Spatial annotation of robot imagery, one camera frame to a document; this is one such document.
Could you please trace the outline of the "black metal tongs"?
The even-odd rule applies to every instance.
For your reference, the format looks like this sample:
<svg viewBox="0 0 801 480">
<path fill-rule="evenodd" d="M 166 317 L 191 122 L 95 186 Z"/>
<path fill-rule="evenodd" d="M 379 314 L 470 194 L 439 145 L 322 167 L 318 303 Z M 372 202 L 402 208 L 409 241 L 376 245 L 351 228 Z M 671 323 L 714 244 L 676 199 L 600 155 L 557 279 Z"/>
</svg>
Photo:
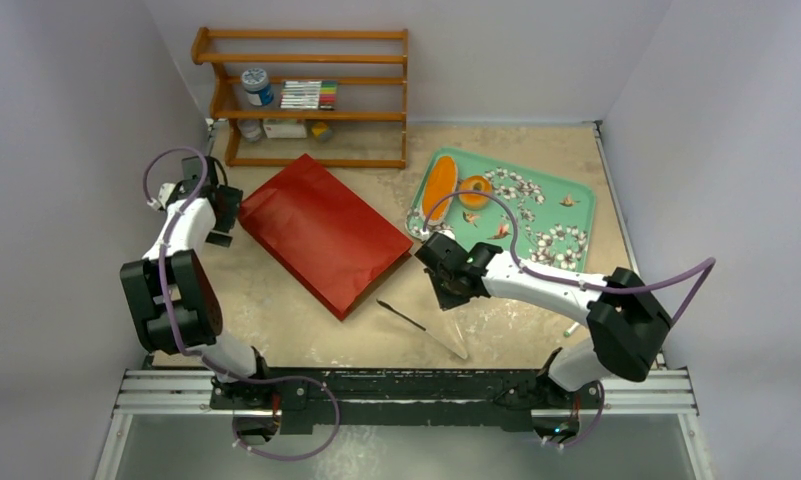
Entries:
<svg viewBox="0 0 801 480">
<path fill-rule="evenodd" d="M 449 350 L 453 355 L 455 355 L 459 359 L 467 360 L 469 358 L 469 352 L 466 346 L 466 342 L 455 321 L 453 322 L 436 321 L 434 326 L 426 325 L 418 320 L 413 319 L 409 315 L 406 315 L 405 313 L 399 311 L 398 309 L 396 309 L 395 307 L 393 307 L 384 300 L 377 299 L 376 303 L 383 309 L 401 318 L 402 320 L 411 324 L 418 330 L 424 332 L 431 339 L 439 343 L 445 349 Z"/>
</svg>

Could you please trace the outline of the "fake orange doughnut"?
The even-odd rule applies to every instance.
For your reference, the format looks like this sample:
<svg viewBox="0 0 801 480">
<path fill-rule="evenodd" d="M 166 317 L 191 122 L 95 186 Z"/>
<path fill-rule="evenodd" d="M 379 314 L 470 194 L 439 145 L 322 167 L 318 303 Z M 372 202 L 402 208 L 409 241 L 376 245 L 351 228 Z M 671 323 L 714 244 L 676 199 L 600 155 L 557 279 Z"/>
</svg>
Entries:
<svg viewBox="0 0 801 480">
<path fill-rule="evenodd" d="M 488 194 L 492 192 L 490 181 L 481 175 L 465 178 L 458 185 L 460 203 L 472 211 L 482 210 L 489 203 Z"/>
</svg>

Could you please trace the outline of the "fake bread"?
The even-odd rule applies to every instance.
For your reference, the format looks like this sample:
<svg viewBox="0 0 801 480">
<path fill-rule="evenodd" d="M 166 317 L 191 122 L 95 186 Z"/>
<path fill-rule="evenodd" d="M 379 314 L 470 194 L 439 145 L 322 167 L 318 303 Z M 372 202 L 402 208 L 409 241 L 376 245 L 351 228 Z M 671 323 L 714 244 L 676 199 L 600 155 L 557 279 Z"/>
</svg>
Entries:
<svg viewBox="0 0 801 480">
<path fill-rule="evenodd" d="M 449 155 L 436 159 L 424 183 L 421 209 L 428 215 L 428 225 L 436 225 L 447 215 L 452 197 L 449 194 L 456 190 L 458 184 L 458 166 Z"/>
</svg>

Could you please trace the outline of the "green floral tray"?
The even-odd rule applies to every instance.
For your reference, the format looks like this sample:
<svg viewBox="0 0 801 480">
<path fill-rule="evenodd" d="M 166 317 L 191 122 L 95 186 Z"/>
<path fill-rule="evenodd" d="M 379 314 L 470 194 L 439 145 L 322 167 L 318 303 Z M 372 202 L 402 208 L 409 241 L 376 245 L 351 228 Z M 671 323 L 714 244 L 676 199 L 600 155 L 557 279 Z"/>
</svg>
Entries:
<svg viewBox="0 0 801 480">
<path fill-rule="evenodd" d="M 432 155 L 405 219 L 414 238 L 423 238 L 424 219 L 431 207 L 425 200 L 429 177 L 449 157 L 456 164 L 459 190 L 484 179 L 491 193 L 508 207 L 504 210 L 487 198 L 473 209 L 459 198 L 439 206 L 430 220 L 434 231 L 449 230 L 465 249 L 485 242 L 510 249 L 522 259 L 574 272 L 584 270 L 596 198 L 591 188 L 538 170 L 509 164 L 453 147 L 442 147 Z"/>
</svg>

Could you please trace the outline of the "red paper bag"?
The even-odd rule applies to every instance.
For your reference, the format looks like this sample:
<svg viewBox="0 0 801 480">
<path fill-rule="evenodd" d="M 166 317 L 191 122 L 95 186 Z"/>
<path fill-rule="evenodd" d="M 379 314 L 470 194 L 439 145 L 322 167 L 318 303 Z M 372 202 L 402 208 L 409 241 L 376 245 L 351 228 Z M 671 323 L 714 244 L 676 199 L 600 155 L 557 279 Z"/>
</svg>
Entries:
<svg viewBox="0 0 801 480">
<path fill-rule="evenodd" d="M 238 221 L 340 321 L 413 246 L 306 154 L 244 199 Z"/>
</svg>

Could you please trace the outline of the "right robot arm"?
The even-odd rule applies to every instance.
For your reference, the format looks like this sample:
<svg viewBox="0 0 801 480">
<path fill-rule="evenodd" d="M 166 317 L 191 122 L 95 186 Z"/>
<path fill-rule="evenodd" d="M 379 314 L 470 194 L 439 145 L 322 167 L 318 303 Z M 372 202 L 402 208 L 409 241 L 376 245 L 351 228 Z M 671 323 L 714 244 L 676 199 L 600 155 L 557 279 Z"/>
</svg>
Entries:
<svg viewBox="0 0 801 480">
<path fill-rule="evenodd" d="M 569 318 L 588 337 L 552 354 L 537 381 L 540 399 L 560 407 L 582 387 L 607 377 L 647 379 L 671 329 L 665 308 L 633 271 L 584 274 L 515 257 L 478 242 L 463 248 L 454 238 L 432 234 L 415 252 L 438 304 L 450 310 L 478 297 L 524 302 Z"/>
</svg>

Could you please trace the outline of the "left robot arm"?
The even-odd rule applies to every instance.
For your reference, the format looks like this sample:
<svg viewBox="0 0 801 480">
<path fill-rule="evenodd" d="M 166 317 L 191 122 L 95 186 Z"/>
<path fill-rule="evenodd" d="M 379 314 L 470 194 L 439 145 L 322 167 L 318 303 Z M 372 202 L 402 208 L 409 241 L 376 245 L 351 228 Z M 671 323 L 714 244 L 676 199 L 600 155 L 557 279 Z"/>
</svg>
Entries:
<svg viewBox="0 0 801 480">
<path fill-rule="evenodd" d="M 243 192 L 214 157 L 192 152 L 181 168 L 182 179 L 143 190 L 165 222 L 142 258 L 120 269 L 137 337 L 150 353 L 191 357 L 211 370 L 213 407 L 263 408 L 274 395 L 266 362 L 225 330 L 199 258 L 206 245 L 230 246 Z"/>
</svg>

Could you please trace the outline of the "small clear jar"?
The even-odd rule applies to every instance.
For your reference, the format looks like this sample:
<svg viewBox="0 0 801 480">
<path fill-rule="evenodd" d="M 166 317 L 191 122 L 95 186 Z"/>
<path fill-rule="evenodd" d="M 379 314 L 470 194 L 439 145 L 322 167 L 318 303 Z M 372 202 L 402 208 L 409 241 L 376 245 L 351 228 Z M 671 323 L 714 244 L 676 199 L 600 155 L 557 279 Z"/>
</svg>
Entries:
<svg viewBox="0 0 801 480">
<path fill-rule="evenodd" d="M 238 119 L 237 128 L 247 142 L 257 142 L 264 136 L 262 123 L 258 119 Z"/>
</svg>

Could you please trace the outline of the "white small box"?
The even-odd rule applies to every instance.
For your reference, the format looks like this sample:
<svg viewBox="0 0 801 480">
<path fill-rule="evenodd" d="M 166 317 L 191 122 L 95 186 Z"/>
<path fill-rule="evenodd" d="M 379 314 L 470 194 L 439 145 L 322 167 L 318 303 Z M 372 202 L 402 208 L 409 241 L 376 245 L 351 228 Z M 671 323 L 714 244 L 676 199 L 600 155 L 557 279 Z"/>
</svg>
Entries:
<svg viewBox="0 0 801 480">
<path fill-rule="evenodd" d="M 305 139 L 308 137 L 304 120 L 265 119 L 262 121 L 265 136 L 269 139 Z"/>
</svg>

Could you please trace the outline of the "yellow green cube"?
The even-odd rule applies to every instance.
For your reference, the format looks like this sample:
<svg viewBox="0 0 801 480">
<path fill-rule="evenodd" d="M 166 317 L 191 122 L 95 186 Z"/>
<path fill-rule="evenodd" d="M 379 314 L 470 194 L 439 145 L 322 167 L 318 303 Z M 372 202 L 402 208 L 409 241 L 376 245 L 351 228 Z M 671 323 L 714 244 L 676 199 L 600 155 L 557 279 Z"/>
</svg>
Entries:
<svg viewBox="0 0 801 480">
<path fill-rule="evenodd" d="M 314 122 L 310 125 L 310 131 L 314 139 L 318 142 L 327 142 L 333 135 L 333 128 L 325 122 Z"/>
</svg>

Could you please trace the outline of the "blue lidded jar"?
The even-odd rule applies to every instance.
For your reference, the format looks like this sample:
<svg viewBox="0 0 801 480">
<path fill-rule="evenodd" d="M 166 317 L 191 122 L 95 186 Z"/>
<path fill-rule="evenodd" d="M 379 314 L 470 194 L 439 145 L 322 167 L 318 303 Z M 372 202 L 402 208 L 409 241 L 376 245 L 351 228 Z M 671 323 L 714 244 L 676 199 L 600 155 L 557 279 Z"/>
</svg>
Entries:
<svg viewBox="0 0 801 480">
<path fill-rule="evenodd" d="M 250 68 L 240 76 L 242 88 L 247 101 L 258 107 L 269 106 L 274 101 L 270 77 L 262 68 Z"/>
</svg>

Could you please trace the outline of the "wooden shelf rack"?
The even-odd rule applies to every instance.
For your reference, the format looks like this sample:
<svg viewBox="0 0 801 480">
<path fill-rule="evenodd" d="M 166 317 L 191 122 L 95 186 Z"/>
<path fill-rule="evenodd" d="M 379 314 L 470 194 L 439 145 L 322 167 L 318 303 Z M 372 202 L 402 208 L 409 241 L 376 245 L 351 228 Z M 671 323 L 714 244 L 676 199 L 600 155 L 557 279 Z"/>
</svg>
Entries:
<svg viewBox="0 0 801 480">
<path fill-rule="evenodd" d="M 295 40 L 295 41 L 390 41 L 402 46 L 400 54 L 331 54 L 331 53 L 220 53 L 215 50 L 217 40 Z M 238 119 L 299 119 L 306 125 L 311 122 L 357 122 L 357 123 L 398 123 L 400 125 L 400 157 L 397 159 L 320 159 L 319 164 L 329 168 L 395 168 L 407 166 L 407 102 L 409 70 L 409 34 L 406 29 L 399 31 L 373 30 L 198 30 L 191 47 L 194 64 L 209 64 L 215 76 L 215 89 L 209 105 L 209 113 L 214 120 L 229 123 L 229 140 L 224 152 L 224 160 L 233 167 L 285 167 L 293 163 L 291 159 L 271 157 L 240 157 L 238 150 L 242 136 L 237 128 Z M 333 111 L 289 110 L 279 107 L 255 107 L 248 110 L 240 106 L 236 99 L 235 86 L 240 78 L 228 73 L 229 64 L 318 64 L 318 65 L 395 65 L 402 68 L 399 76 L 335 76 L 320 75 L 285 76 L 271 75 L 271 86 L 286 80 L 335 80 L 339 87 L 379 86 L 400 87 L 402 106 L 398 110 L 387 111 L 345 111 L 335 105 Z"/>
</svg>

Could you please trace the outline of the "green white pen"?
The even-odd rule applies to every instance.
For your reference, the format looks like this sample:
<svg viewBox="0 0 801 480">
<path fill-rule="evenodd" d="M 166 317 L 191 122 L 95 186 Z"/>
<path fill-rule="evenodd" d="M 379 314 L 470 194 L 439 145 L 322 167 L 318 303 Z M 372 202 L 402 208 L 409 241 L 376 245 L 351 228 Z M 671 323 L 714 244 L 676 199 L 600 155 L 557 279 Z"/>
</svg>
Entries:
<svg viewBox="0 0 801 480">
<path fill-rule="evenodd" d="M 565 338 L 569 338 L 569 337 L 571 337 L 571 336 L 572 336 L 572 335 L 573 335 L 573 334 L 576 332 L 576 330 L 577 330 L 579 327 L 580 327 L 580 324 L 579 324 L 579 323 L 577 323 L 577 322 L 574 322 L 574 323 L 573 323 L 573 324 L 572 324 L 572 325 L 571 325 L 569 328 L 567 328 L 567 329 L 566 329 L 566 330 L 563 332 L 563 336 L 564 336 Z"/>
</svg>

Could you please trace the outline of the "pack of coloured markers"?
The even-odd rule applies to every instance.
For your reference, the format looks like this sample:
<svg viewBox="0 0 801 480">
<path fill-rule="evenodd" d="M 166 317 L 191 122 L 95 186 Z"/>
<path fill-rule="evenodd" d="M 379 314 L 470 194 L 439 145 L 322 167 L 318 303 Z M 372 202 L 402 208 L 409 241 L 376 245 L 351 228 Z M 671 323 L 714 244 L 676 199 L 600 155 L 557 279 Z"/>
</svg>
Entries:
<svg viewBox="0 0 801 480">
<path fill-rule="evenodd" d="M 339 82 L 335 80 L 286 80 L 280 107 L 289 110 L 333 111 Z"/>
</svg>

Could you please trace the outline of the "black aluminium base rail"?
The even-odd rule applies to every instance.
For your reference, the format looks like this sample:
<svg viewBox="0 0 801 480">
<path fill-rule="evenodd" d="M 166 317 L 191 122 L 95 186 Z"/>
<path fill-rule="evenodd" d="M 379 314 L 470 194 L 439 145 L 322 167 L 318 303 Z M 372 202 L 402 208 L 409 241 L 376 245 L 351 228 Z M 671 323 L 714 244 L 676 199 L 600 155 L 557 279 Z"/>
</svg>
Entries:
<svg viewBox="0 0 801 480">
<path fill-rule="evenodd" d="M 576 393 L 542 386 L 533 370 L 280 368 L 260 405 L 215 408 L 213 375 L 197 369 L 125 374 L 115 409 L 135 415 L 217 414 L 276 422 L 284 434 L 319 425 L 485 426 L 507 432 L 575 434 L 597 413 L 685 415 L 698 411 L 684 371 L 653 370 L 634 383 L 594 382 Z"/>
</svg>

